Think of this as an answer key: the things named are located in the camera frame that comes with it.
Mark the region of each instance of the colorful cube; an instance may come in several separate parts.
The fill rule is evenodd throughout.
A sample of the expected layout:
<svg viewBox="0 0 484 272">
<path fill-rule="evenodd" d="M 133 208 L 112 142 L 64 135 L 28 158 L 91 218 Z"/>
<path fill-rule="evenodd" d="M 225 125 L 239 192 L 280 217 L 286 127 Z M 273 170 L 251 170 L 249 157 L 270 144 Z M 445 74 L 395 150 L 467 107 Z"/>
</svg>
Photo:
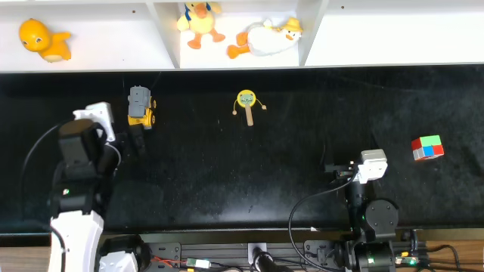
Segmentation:
<svg viewBox="0 0 484 272">
<path fill-rule="evenodd" d="M 414 151 L 414 159 L 435 159 L 444 155 L 444 147 L 440 141 L 440 136 L 420 137 L 411 142 L 411 149 Z"/>
</svg>

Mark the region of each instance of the toy face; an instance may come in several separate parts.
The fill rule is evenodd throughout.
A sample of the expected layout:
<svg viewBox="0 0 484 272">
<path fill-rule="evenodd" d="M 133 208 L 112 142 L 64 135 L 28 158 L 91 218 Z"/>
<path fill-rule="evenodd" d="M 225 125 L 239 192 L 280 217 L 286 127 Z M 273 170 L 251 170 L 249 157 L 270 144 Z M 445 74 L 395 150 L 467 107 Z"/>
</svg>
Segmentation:
<svg viewBox="0 0 484 272">
<path fill-rule="evenodd" d="M 186 2 L 185 4 L 191 12 L 194 12 L 201 19 L 205 18 L 209 12 L 207 2 Z"/>
<path fill-rule="evenodd" d="M 290 41 L 295 41 L 295 42 L 299 41 L 302 35 L 302 33 L 299 31 L 290 31 L 287 29 L 283 29 L 281 32 L 286 36 L 286 39 Z"/>
<path fill-rule="evenodd" d="M 237 95 L 237 102 L 241 107 L 253 106 L 256 103 L 256 94 L 251 90 L 243 90 Z"/>
<path fill-rule="evenodd" d="M 51 36 L 47 27 L 37 20 L 28 20 L 20 27 L 20 40 L 25 49 L 43 51 L 51 46 Z"/>
</svg>

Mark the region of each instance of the yellow toy vehicle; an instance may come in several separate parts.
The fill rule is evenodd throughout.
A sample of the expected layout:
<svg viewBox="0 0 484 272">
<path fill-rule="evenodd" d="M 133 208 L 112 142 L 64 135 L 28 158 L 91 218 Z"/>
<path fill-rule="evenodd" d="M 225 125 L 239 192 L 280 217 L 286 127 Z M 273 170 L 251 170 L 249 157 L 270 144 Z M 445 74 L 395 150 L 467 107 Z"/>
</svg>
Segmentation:
<svg viewBox="0 0 484 272">
<path fill-rule="evenodd" d="M 157 108 L 157 101 L 151 97 L 148 88 L 135 86 L 129 89 L 129 125 L 143 125 L 144 129 L 152 129 L 156 122 L 154 110 Z"/>
</svg>

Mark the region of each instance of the toy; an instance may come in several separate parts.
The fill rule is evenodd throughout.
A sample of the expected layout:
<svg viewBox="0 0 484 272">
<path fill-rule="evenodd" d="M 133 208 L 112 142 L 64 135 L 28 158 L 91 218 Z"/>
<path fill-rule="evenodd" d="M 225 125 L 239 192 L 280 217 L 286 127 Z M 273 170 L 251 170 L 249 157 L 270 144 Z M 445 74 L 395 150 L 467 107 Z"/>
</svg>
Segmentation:
<svg viewBox="0 0 484 272">
<path fill-rule="evenodd" d="M 152 129 L 156 121 L 154 110 L 157 108 L 157 101 L 151 96 L 151 91 L 141 86 L 131 87 L 128 101 L 129 125 L 142 124 L 144 129 Z"/>
<path fill-rule="evenodd" d="M 267 107 L 263 105 L 259 99 L 256 98 L 256 94 L 254 94 L 251 90 L 243 90 L 237 95 L 237 99 L 234 102 L 234 111 L 232 112 L 233 115 L 237 115 L 237 111 L 235 110 L 235 104 L 239 103 L 239 105 L 245 108 L 245 114 L 247 117 L 247 125 L 253 126 L 254 121 L 252 119 L 252 110 L 250 109 L 255 103 L 259 102 L 262 106 L 263 110 L 267 110 Z"/>
<path fill-rule="evenodd" d="M 69 32 L 52 33 L 38 20 L 30 19 L 20 26 L 20 40 L 26 50 L 38 52 L 49 63 L 70 60 L 66 40 Z"/>
<path fill-rule="evenodd" d="M 411 149 L 415 160 L 435 159 L 444 155 L 444 147 L 438 135 L 420 137 L 412 141 Z"/>
<path fill-rule="evenodd" d="M 281 53 L 297 44 L 303 29 L 296 18 L 290 18 L 282 28 L 274 28 L 267 19 L 264 23 L 254 23 L 246 32 L 237 35 L 237 44 L 230 45 L 227 54 L 235 59 L 240 54 L 252 53 L 256 56 L 269 56 Z"/>
<path fill-rule="evenodd" d="M 210 33 L 214 42 L 225 40 L 225 36 L 218 33 L 215 26 L 215 18 L 212 12 L 219 14 L 222 8 L 215 2 L 186 2 L 185 14 L 177 22 L 178 30 L 185 31 L 190 29 L 195 33 L 195 39 L 188 42 L 188 46 L 193 49 L 202 47 L 202 36 Z"/>
</svg>

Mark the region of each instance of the black tabletop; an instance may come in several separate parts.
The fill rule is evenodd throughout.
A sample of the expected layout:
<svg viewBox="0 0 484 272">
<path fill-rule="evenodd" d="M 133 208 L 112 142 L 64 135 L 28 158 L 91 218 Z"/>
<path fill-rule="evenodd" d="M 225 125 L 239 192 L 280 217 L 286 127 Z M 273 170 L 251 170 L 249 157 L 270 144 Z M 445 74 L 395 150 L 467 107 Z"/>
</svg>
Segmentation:
<svg viewBox="0 0 484 272">
<path fill-rule="evenodd" d="M 484 77 L 480 65 L 169 73 L 56 73 L 0 76 L 0 231 L 47 222 L 48 194 L 61 160 L 56 134 L 20 167 L 36 139 L 73 110 L 111 103 L 127 131 L 127 95 L 152 89 L 157 123 L 147 161 L 125 158 L 105 217 L 111 232 L 284 228 L 294 204 L 334 186 L 321 169 L 327 143 L 336 159 L 384 149 L 389 168 L 372 182 L 395 201 L 400 227 L 482 227 Z M 253 90 L 247 126 L 237 93 Z M 443 157 L 415 162 L 411 141 L 440 135 Z M 297 227 L 345 229 L 343 192 L 302 206 Z"/>
</svg>

